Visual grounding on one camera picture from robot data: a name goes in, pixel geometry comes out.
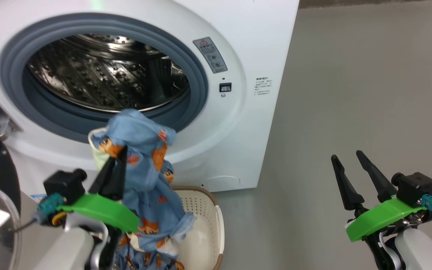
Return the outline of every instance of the stainless steel drum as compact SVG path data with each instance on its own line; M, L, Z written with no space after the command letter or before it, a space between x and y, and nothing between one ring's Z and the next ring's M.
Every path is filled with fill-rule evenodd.
M189 89L168 56L124 36L70 36L40 49L27 65L52 94L105 113L153 110Z

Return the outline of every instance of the washing machine door opening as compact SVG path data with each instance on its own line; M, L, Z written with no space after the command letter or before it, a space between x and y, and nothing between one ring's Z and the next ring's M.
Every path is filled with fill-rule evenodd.
M125 108L182 130L208 91L201 63L177 38L99 13L54 17L18 33L1 55L0 79L26 117L80 142Z

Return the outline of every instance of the blue clothing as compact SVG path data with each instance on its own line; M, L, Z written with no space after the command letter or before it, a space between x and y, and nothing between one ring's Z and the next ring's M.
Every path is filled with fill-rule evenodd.
M139 216L139 247L176 258L178 250L173 245L185 238L196 217L185 212L180 197L163 175L166 170L173 171L171 163L165 160L163 169L158 171L152 156L155 149L173 144L175 130L153 122L135 109L124 109L109 120L107 130L95 133L91 140L98 146L105 138L113 145L127 146L122 203Z
M127 254L126 245L120 247L116 252L115 264L120 270L130 270L126 260ZM176 261L163 254L140 252L130 246L129 255L131 256L131 265L137 270L177 270Z

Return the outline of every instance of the cartoon print fabric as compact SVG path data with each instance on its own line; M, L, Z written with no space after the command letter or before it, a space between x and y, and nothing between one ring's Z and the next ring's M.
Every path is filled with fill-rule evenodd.
M178 244L196 219L193 213L185 212L170 186L174 171L164 156L175 137L175 130L135 109L124 109L109 120L106 130L90 137L91 145L110 156L117 156L127 146L122 203L139 216L139 248L171 260L177 257Z
M120 270L185 270L185 266L159 253L139 252L130 246L129 256L126 245L116 253L115 264Z

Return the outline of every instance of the robotic arm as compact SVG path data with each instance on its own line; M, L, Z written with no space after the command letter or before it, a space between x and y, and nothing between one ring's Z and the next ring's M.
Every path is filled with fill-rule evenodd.
M136 232L139 224L139 218L117 202L122 199L124 188L125 155L126 152L122 151L118 158L108 160L89 193L82 186L86 173L81 169L74 172L57 171L44 182L48 197L38 205L34 219L41 225L62 226L64 233L41 258L35 269L113 268L115 251L121 237L124 233ZM1 140L0 191L10 198L20 213L17 173Z
M397 173L389 182L362 151L356 155L381 204L371 210L363 207L365 199L353 188L338 157L331 157L344 208L354 211L355 218L346 225L349 239L368 245L379 270L432 270L432 240L418 230L432 221L432 179L419 172Z

